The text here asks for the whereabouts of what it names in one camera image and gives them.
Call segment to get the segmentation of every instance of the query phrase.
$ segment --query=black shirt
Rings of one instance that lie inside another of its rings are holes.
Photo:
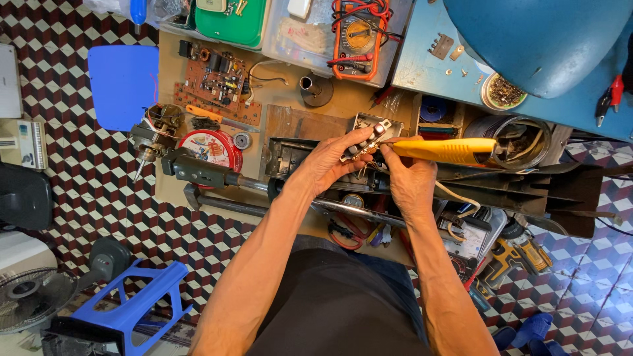
[[[292,253],[247,355],[430,355],[383,278],[340,253]]]

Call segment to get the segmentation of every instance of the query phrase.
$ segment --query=checkered floor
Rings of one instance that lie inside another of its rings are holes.
[[[144,25],[135,35],[128,20],[92,13],[79,0],[0,0],[0,42],[18,48],[26,116],[46,120],[46,174],[55,201],[54,226],[46,234],[57,243],[66,266],[79,274],[87,271],[91,242],[110,234],[144,258],[145,267],[181,261],[191,272],[180,285],[181,297],[194,305],[186,319],[196,322],[215,281],[254,226],[157,201],[153,166],[132,184],[139,164],[132,143],[125,133],[106,131],[95,121],[87,74],[91,47],[153,46],[158,32]],[[585,163],[612,167],[633,162],[626,144],[573,144],[568,149]],[[632,186],[605,179],[599,209],[630,220]],[[633,354],[632,242],[599,222],[596,226],[592,241],[532,227],[555,262],[553,271],[541,276],[513,271],[494,308],[483,315],[489,329],[518,327],[536,312],[549,312],[555,319],[548,339],[568,352]],[[633,230],[629,221],[621,228]],[[131,282],[128,291],[142,285]]]

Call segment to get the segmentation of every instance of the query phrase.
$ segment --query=hand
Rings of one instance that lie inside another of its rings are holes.
[[[408,138],[394,138],[385,141],[391,143],[402,140],[418,140],[420,136]],[[393,149],[386,144],[380,145],[380,152],[391,173],[391,196],[405,221],[432,214],[433,190],[437,165],[433,161],[419,158],[398,156]]]
[[[301,162],[299,168],[290,176],[286,185],[296,184],[311,190],[312,198],[328,189],[332,183],[345,174],[356,172],[365,166],[365,162],[373,160],[371,155],[363,155],[354,162],[341,162],[340,158],[346,148],[361,143],[369,138],[373,128],[352,130],[342,137],[321,141],[318,146]]]

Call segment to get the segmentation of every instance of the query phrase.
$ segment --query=knife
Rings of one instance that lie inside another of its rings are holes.
[[[244,122],[231,120],[229,118],[223,117],[222,115],[210,112],[209,110],[198,108],[197,106],[193,106],[193,105],[187,105],[185,108],[187,109],[188,112],[196,116],[208,117],[209,119],[213,121],[217,121],[220,124],[235,127],[236,129],[253,132],[255,134],[260,133],[260,130],[256,127],[253,127],[252,125],[245,124]]]

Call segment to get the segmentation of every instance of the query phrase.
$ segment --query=yellow soldering iron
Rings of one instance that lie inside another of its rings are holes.
[[[457,164],[483,164],[490,159],[495,139],[466,138],[442,141],[398,141],[392,143],[399,156]]]

